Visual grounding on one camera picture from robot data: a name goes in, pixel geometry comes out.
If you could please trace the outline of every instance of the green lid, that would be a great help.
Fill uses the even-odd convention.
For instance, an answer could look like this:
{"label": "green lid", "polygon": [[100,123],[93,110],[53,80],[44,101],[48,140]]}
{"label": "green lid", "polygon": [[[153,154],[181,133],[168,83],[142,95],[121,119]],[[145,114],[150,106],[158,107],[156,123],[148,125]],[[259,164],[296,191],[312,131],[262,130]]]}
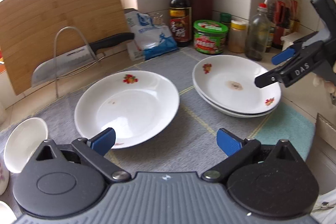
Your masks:
{"label": "green lid", "polygon": [[201,32],[207,33],[226,33],[229,29],[224,24],[217,21],[201,19],[194,22],[194,28]]}
{"label": "green lid", "polygon": [[231,23],[232,15],[228,13],[221,13],[220,14],[220,21],[225,23]]}

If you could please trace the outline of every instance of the hand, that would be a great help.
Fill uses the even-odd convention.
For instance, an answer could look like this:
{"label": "hand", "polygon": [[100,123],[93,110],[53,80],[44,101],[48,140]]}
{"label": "hand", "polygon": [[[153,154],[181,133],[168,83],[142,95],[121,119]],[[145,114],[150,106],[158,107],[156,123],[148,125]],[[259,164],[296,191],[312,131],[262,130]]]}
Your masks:
{"label": "hand", "polygon": [[[333,66],[333,72],[336,73],[336,62],[334,63]],[[336,96],[336,86],[329,81],[325,81],[322,77],[315,75],[313,79],[313,86],[319,86],[323,83],[325,90],[332,94],[333,96]]]}

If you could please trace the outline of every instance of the brown stain on plate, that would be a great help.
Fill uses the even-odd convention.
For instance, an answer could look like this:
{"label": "brown stain on plate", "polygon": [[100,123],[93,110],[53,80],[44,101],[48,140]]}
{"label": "brown stain on plate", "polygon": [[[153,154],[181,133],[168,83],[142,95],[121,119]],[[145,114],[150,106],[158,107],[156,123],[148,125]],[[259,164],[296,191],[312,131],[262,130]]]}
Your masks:
{"label": "brown stain on plate", "polygon": [[227,81],[226,85],[232,90],[243,90],[243,86],[235,81]]}

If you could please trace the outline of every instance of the jar with yellow lid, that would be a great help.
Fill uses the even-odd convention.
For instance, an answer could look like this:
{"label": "jar with yellow lid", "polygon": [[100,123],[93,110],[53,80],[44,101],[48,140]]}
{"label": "jar with yellow lid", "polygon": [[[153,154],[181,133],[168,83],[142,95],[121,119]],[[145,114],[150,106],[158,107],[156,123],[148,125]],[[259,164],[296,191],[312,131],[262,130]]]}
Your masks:
{"label": "jar with yellow lid", "polygon": [[244,21],[231,20],[230,37],[227,44],[230,52],[243,53],[245,51],[246,27]]}

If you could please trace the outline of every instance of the gray cloth mat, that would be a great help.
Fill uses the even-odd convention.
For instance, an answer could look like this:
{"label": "gray cloth mat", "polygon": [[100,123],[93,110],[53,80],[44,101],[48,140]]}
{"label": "gray cloth mat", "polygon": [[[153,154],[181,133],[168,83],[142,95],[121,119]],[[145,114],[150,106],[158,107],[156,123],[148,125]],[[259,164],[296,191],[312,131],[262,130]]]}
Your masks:
{"label": "gray cloth mat", "polygon": [[[132,175],[137,171],[197,171],[201,174],[227,157],[216,143],[215,135],[219,128],[226,128],[244,139],[263,122],[265,117],[241,119],[224,115],[190,88],[193,86],[192,70],[205,57],[208,56],[192,48],[184,48],[127,69],[152,71],[170,79],[181,94],[180,107],[174,120],[161,133],[134,147],[110,150],[106,158]],[[65,95],[31,116],[46,121],[49,138],[57,144],[68,144],[80,137],[74,124],[74,110],[89,86]],[[6,140],[18,124],[0,133],[2,156]],[[12,195],[16,177],[17,174],[11,174],[8,188],[0,200],[19,216],[21,211]]]}

